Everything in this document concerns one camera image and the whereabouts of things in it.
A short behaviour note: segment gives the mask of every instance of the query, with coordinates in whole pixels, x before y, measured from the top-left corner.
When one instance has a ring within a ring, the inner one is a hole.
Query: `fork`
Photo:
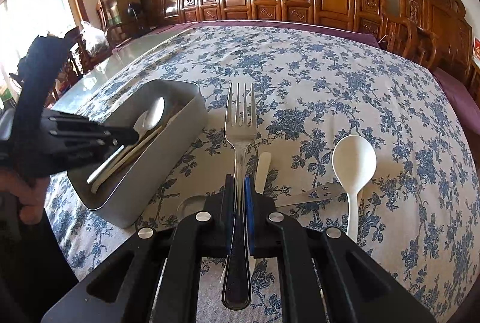
[[[233,310],[248,307],[251,301],[250,268],[248,263],[248,230],[245,208],[245,154],[257,136],[255,95],[251,86],[251,122],[247,122],[247,86],[243,86],[243,117],[240,118],[240,84],[237,84],[237,105],[232,116],[233,85],[230,84],[225,117],[225,138],[235,150],[235,198],[230,251],[226,257],[222,289],[223,304]]]

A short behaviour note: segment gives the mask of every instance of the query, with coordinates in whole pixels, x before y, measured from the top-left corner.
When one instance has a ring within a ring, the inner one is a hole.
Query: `white plastic bag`
[[[87,21],[82,21],[82,26],[82,38],[85,41],[85,49],[91,57],[95,57],[99,52],[109,48],[109,42],[103,31],[93,27]]]

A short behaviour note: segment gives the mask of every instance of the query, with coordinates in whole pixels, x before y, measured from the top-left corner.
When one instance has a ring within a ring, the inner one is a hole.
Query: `gray box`
[[[167,104],[176,100],[186,106],[136,161],[112,175],[96,194],[92,194],[87,178],[100,163],[67,172],[85,207],[121,228],[132,225],[142,214],[207,121],[205,103],[197,84],[158,79],[145,83],[135,91],[105,120],[105,125],[134,126],[140,114],[161,96],[165,97]]]

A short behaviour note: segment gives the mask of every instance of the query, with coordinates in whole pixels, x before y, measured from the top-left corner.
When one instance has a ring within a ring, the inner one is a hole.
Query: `blue floral pattern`
[[[335,144],[365,137],[378,166],[363,190],[359,245],[439,322],[462,303],[477,276],[479,180],[460,124],[445,95],[422,67],[385,51],[332,36],[291,29],[202,27],[160,44],[119,72],[79,113],[103,121],[142,84],[156,79],[196,82],[208,123],[159,186],[135,225],[118,229],[89,212],[65,174],[53,177],[47,212],[70,265],[83,278],[136,229],[177,223],[186,197],[222,191],[234,152],[223,124],[230,82],[253,83],[259,153],[272,153],[265,194],[273,198],[336,182]],[[283,212],[322,230],[347,224],[347,201],[294,205]],[[220,303],[224,261],[202,262],[198,321],[281,321],[274,260],[258,260],[253,299],[243,312]]]

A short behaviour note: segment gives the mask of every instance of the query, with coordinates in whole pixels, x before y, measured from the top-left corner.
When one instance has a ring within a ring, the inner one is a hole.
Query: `fork tine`
[[[243,126],[248,126],[247,118],[247,84],[243,84]]]
[[[237,105],[235,107],[235,125],[240,126],[240,83],[237,83]]]
[[[255,108],[255,94],[253,93],[254,84],[251,84],[251,122],[250,126],[254,126],[257,129],[257,110]]]
[[[230,83],[229,97],[226,100],[227,109],[226,109],[226,116],[225,116],[225,128],[227,124],[232,123],[232,94],[233,94],[233,83]]]

